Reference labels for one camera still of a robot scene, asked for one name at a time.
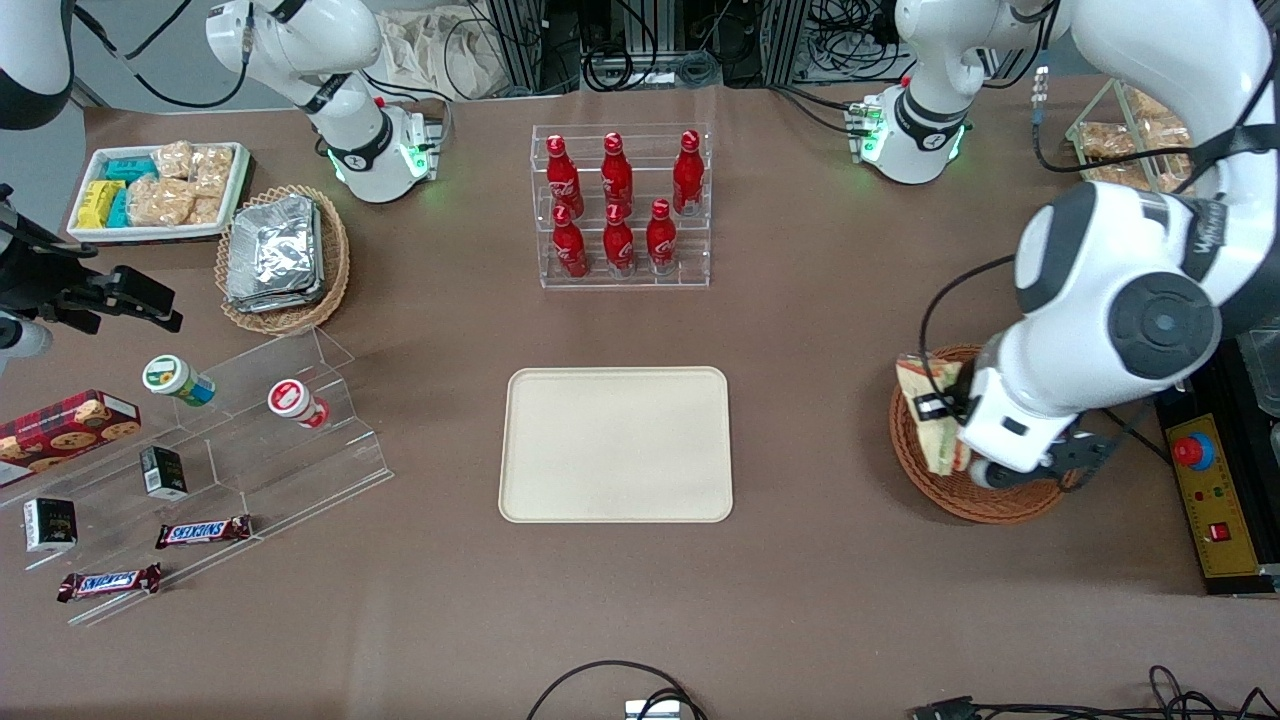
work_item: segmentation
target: small black box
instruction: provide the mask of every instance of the small black box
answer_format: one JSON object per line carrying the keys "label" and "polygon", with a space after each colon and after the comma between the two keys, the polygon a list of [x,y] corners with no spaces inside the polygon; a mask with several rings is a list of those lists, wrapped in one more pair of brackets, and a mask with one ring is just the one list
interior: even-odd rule
{"label": "small black box", "polygon": [[187,497],[187,478],[182,474],[182,457],[163,447],[151,446],[142,451],[142,479],[147,495],[160,500]]}
{"label": "small black box", "polygon": [[22,506],[27,552],[76,546],[76,505],[69,500],[35,497]]}

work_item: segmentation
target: wicker tray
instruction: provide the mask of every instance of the wicker tray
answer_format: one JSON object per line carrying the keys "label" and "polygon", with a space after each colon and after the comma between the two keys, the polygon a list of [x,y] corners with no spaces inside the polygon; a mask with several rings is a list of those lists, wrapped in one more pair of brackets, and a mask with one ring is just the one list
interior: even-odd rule
{"label": "wicker tray", "polygon": [[[275,202],[289,193],[306,195],[320,206],[320,229],[324,246],[324,277],[329,284],[325,296],[315,305],[302,305],[298,307],[285,307],[268,313],[241,313],[223,301],[223,314],[237,325],[265,334],[289,334],[306,325],[319,325],[333,315],[342,302],[342,296],[347,293],[347,279],[351,275],[351,246],[347,242],[347,228],[338,217],[338,210],[323,192],[311,187],[288,184],[273,187],[266,192],[255,195],[244,202],[250,205],[265,205]],[[223,229],[223,236],[218,240],[218,264],[214,266],[214,282],[218,290],[227,295],[227,261],[228,247],[230,245],[230,225]]]}
{"label": "wicker tray", "polygon": [[[952,345],[933,351],[932,357],[964,363],[977,357],[980,350],[978,345]],[[965,520],[993,525],[1025,523],[1048,512],[1062,500],[1062,491],[1053,480],[1009,489],[987,489],[975,484],[965,471],[947,477],[931,473],[915,436],[915,420],[896,386],[888,407],[888,432],[897,461],[915,487],[940,507]],[[1074,474],[1068,477],[1069,480],[1075,478]]]}

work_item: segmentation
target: red bottle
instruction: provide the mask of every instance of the red bottle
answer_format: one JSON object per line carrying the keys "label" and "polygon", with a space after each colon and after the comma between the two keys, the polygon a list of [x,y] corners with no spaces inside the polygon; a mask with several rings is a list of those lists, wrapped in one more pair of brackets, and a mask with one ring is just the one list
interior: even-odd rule
{"label": "red bottle", "polygon": [[654,274],[669,275],[676,269],[676,223],[671,219],[671,204],[662,197],[653,201],[653,217],[644,236]]}
{"label": "red bottle", "polygon": [[552,242],[556,243],[556,256],[571,278],[581,278],[591,272],[591,261],[586,256],[586,246],[582,243],[582,231],[573,224],[568,208],[557,205],[552,210],[556,220],[556,231],[552,232]]}
{"label": "red bottle", "polygon": [[573,219],[582,217],[582,186],[577,182],[577,167],[564,152],[564,138],[553,135],[547,138],[547,183],[552,186],[552,196],[557,205],[568,208]]}
{"label": "red bottle", "polygon": [[631,163],[622,154],[622,136],[616,132],[604,136],[604,163],[600,165],[600,176],[604,178],[605,205],[617,205],[622,209],[623,217],[631,217],[631,192],[635,190],[631,182]]}
{"label": "red bottle", "polygon": [[680,136],[680,158],[676,159],[673,173],[675,192],[671,195],[671,204],[676,206],[677,215],[698,215],[703,211],[703,155],[698,151],[699,137],[695,131],[687,129]]}
{"label": "red bottle", "polygon": [[604,208],[604,255],[609,259],[609,274],[616,279],[630,278],[636,272],[635,256],[631,249],[631,228],[621,205]]}

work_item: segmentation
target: yellow control panel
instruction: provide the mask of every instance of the yellow control panel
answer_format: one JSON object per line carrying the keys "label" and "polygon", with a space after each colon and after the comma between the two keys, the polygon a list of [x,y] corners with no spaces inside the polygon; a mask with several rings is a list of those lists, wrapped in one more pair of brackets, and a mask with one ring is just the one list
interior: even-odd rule
{"label": "yellow control panel", "polygon": [[1222,457],[1213,415],[1172,427],[1165,436],[1204,577],[1257,575],[1258,559]]}

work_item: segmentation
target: aluminum foil package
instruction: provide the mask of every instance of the aluminum foil package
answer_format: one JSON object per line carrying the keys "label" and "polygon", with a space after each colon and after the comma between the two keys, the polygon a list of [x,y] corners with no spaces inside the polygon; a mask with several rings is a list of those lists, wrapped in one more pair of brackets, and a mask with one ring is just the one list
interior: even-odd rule
{"label": "aluminum foil package", "polygon": [[228,247],[227,301],[242,313],[307,305],[324,297],[320,209],[288,195],[236,214]]}

